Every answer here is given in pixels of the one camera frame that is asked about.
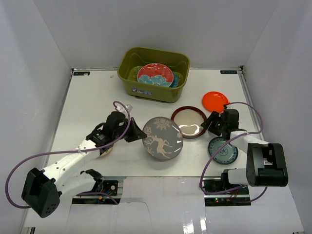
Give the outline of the grey plate with deer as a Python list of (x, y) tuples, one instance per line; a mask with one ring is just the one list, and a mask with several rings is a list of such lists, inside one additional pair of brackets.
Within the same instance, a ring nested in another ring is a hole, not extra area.
[(183, 135), (178, 125), (166, 117), (155, 117), (143, 127), (147, 135), (142, 140), (145, 150), (158, 160), (171, 160), (183, 148)]

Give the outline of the teal scalloped plate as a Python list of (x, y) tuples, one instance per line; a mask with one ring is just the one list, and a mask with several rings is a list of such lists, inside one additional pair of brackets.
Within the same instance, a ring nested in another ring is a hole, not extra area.
[[(142, 66), (137, 66), (137, 67), (132, 68), (129, 72), (128, 80), (137, 81), (137, 75), (141, 68)], [(176, 88), (182, 83), (182, 76), (180, 73), (173, 72), (173, 75), (174, 75), (174, 80), (171, 83), (170, 88)], [(163, 86), (163, 82), (160, 82), (160, 81), (157, 81), (156, 83), (148, 81), (147, 84)]]

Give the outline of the red plate with teal flower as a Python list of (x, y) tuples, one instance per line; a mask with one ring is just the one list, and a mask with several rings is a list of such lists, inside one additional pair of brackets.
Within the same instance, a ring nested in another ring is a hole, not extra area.
[(137, 81), (149, 85), (170, 87), (174, 81), (174, 74), (166, 65), (150, 63), (139, 70)]

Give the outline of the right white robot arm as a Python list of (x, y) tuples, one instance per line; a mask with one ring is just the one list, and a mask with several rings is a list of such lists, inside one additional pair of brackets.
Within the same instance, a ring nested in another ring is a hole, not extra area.
[(238, 110), (224, 109), (221, 114), (213, 111), (201, 127), (225, 140), (216, 149), (217, 152), (231, 145), (247, 156), (244, 168), (226, 169), (221, 173), (220, 188), (223, 193), (230, 195), (244, 186), (285, 187), (288, 184), (283, 146), (259, 140), (240, 129)]

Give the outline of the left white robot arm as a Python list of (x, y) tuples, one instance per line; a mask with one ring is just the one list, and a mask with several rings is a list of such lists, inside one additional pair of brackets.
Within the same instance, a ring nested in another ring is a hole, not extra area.
[(27, 174), (21, 197), (41, 218), (46, 218), (67, 198), (84, 193), (99, 195), (104, 177), (94, 169), (82, 167), (110, 151), (120, 139), (130, 143), (146, 136), (132, 117), (114, 111), (73, 153), (41, 170), (33, 168)]

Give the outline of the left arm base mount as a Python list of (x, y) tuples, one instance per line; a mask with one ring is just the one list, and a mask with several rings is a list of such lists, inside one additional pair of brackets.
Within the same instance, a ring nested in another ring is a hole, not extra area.
[(96, 183), (92, 190), (85, 193), (93, 195), (75, 196), (72, 204), (80, 205), (118, 205), (120, 195), (118, 194), (118, 180), (104, 180)]

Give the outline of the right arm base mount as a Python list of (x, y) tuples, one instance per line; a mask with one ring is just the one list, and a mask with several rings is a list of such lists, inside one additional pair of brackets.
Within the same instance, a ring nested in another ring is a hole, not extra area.
[(223, 192), (237, 185), (230, 185), (228, 188), (224, 188), (221, 179), (218, 177), (205, 178), (202, 184), (205, 192), (213, 193), (213, 195), (204, 196), (206, 207), (251, 206), (248, 187), (231, 192)]

